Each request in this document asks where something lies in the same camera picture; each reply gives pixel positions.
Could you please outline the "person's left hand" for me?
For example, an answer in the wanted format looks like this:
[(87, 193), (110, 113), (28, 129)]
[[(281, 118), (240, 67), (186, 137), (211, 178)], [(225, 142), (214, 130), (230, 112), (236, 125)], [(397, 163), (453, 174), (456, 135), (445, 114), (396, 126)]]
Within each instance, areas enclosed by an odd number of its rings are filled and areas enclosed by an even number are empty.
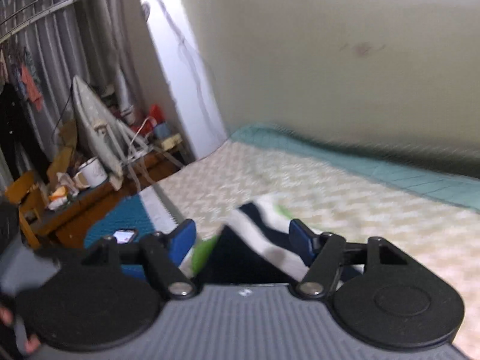
[[(7, 325), (7, 327), (12, 327), (15, 322), (14, 314), (4, 306), (1, 306), (1, 321)], [(28, 336), (25, 327), (20, 329), (20, 339), (17, 340), (17, 348), (20, 353), (23, 355), (31, 355), (40, 346), (41, 342), (35, 334)]]

